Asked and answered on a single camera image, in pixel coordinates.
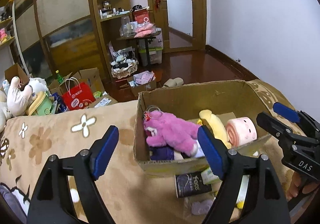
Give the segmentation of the person's right hand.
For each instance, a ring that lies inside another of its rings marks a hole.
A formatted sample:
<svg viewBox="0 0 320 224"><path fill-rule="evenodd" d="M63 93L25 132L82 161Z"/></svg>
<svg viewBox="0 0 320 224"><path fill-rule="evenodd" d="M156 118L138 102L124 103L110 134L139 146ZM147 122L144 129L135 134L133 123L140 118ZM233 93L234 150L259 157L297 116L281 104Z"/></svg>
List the person's right hand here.
<svg viewBox="0 0 320 224"><path fill-rule="evenodd" d="M319 186L319 182L311 182L310 184L306 185L302 192L303 194L308 194L313 192ZM286 192L287 201L290 201L292 198L296 197L299 191L302 188L302 178L301 175L297 172L294 172L292 175L292 180L289 186L289 189Z"/></svg>

